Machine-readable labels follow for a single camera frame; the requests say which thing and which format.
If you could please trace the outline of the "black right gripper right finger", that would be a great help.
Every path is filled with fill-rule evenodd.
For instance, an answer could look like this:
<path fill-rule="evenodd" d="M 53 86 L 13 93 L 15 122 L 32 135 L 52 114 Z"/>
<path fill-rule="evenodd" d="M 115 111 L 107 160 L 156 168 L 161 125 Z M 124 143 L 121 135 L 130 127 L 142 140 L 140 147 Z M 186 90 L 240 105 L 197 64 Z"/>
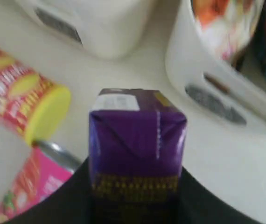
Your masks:
<path fill-rule="evenodd" d="M 185 168 L 179 181 L 177 224 L 258 224 L 208 191 Z"/>

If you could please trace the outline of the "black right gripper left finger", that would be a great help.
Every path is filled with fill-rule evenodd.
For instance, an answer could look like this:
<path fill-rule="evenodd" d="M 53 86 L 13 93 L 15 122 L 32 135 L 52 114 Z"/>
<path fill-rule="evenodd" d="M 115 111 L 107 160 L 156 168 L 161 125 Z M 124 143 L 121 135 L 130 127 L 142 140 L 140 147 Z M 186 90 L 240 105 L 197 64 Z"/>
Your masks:
<path fill-rule="evenodd" d="M 7 224 L 92 224 L 89 159 L 56 192 Z"/>

